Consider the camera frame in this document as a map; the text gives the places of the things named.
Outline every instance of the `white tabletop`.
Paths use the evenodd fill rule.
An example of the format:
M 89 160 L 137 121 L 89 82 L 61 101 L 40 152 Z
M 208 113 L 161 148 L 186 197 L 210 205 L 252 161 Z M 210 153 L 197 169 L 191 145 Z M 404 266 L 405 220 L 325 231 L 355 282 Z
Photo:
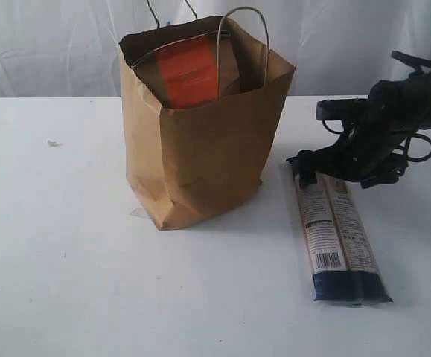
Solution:
M 284 159 L 335 140 L 317 100 L 287 99 L 252 200 L 159 232 L 124 177 L 120 99 L 0 99 L 0 356 L 431 356 L 431 160 L 351 185 L 394 303 L 312 301 Z

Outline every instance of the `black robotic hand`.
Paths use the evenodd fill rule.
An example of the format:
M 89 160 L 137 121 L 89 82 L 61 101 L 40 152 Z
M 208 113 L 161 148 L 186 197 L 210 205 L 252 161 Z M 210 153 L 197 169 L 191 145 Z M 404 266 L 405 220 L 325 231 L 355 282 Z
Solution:
M 409 156 L 413 138 L 431 140 L 419 129 L 431 129 L 431 61 L 392 52 L 392 57 L 413 67 L 403 81 L 379 81 L 368 99 L 324 100 L 318 102 L 316 119 L 339 138 L 330 147 L 317 151 L 300 151 L 289 158 L 293 175 L 300 175 L 300 185 L 316 183 L 316 172 L 351 182 L 363 188 L 398 181 L 409 162 L 431 157 Z M 335 132 L 328 121 L 340 120 L 342 132 Z

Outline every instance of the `product label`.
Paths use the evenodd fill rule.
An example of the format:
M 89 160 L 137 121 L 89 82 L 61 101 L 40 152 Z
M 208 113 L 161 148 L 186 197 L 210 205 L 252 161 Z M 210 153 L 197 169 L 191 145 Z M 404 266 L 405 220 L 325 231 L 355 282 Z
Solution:
M 349 270 L 377 273 L 371 246 L 345 182 L 325 176 L 325 183 Z
M 345 271 L 345 259 L 322 177 L 318 176 L 318 184 L 303 190 L 299 187 L 299 176 L 295 182 L 313 273 Z

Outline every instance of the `white curtain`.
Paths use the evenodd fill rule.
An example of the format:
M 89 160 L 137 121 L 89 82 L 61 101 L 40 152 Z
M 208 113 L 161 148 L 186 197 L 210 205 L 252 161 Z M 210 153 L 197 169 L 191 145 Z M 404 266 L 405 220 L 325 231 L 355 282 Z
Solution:
M 161 24 L 192 20 L 183 0 L 151 0 Z M 367 94 L 431 58 L 431 0 L 190 0 L 199 17 L 260 9 L 272 47 L 296 65 L 291 94 Z M 234 18 L 263 39 L 258 18 Z M 0 97 L 118 96 L 117 42 L 154 27 L 145 0 L 0 0 Z

